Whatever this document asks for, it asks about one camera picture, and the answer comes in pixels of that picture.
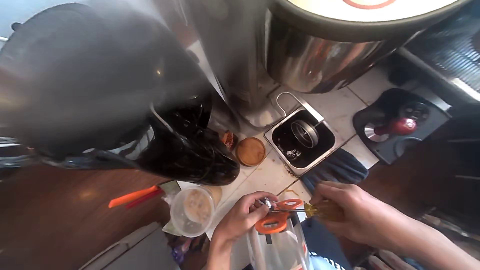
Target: left hand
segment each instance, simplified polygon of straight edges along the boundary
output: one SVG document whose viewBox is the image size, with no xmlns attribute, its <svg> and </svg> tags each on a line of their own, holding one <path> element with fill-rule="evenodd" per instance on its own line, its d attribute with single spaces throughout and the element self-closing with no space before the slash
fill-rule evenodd
<svg viewBox="0 0 480 270">
<path fill-rule="evenodd" d="M 268 206 L 257 200 L 268 197 L 270 201 L 278 201 L 278 197 L 265 191 L 257 191 L 244 195 L 217 225 L 212 241 L 233 242 L 244 235 L 251 227 L 268 213 Z"/>
</svg>

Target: metal rim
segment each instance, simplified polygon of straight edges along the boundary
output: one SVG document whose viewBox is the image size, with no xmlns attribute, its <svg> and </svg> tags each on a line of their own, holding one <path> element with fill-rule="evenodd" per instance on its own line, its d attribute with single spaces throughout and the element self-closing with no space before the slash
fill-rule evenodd
<svg viewBox="0 0 480 270">
<path fill-rule="evenodd" d="M 389 135 L 388 134 L 383 134 L 383 135 L 377 135 L 375 134 L 375 132 L 373 131 L 375 128 L 375 125 L 372 124 L 372 123 L 368 123 L 365 128 L 364 128 L 364 132 L 365 132 L 365 136 L 367 136 L 367 138 L 369 138 L 371 141 L 374 141 L 374 142 L 384 142 L 388 139 Z"/>
<path fill-rule="evenodd" d="M 318 144 L 318 132 L 311 124 L 303 120 L 295 120 L 290 124 L 290 128 L 295 138 L 306 148 L 313 148 Z"/>
</svg>

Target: screwdriver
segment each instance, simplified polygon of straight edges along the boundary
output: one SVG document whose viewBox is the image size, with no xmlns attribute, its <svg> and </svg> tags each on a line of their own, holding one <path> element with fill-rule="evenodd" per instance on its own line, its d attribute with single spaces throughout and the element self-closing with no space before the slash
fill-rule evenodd
<svg viewBox="0 0 480 270">
<path fill-rule="evenodd" d="M 331 200 L 323 200 L 315 206 L 306 203 L 305 209 L 290 209 L 290 210 L 271 209 L 270 212 L 272 213 L 305 212 L 307 214 L 307 217 L 318 216 L 322 220 L 337 221 L 337 222 L 341 222 L 345 220 L 345 213 L 343 211 L 343 208 L 341 208 L 336 202 Z"/>
</svg>

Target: coffee stain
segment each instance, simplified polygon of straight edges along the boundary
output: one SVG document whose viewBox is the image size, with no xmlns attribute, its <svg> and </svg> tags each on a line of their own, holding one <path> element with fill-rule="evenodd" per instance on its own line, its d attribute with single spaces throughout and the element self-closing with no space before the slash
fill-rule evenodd
<svg viewBox="0 0 480 270">
<path fill-rule="evenodd" d="M 293 189 L 286 189 L 285 192 L 293 192 L 295 195 L 300 197 L 300 195 L 296 193 Z"/>
</svg>

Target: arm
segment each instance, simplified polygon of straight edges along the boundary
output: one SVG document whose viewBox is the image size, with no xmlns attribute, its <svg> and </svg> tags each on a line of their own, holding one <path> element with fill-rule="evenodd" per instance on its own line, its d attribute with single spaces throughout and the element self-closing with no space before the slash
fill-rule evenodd
<svg viewBox="0 0 480 270">
<path fill-rule="evenodd" d="M 412 257 L 433 269 L 480 269 L 479 261 L 439 231 L 402 214 L 356 185 L 322 182 L 310 203 L 315 205 L 324 198 L 335 201 L 345 212 L 344 222 L 324 222 L 337 235 Z"/>
<path fill-rule="evenodd" d="M 268 197 L 278 201 L 278 197 L 264 191 L 244 195 L 217 225 L 208 251 L 207 270 L 229 270 L 230 253 L 233 243 L 268 213 L 266 205 L 258 199 Z"/>
</svg>

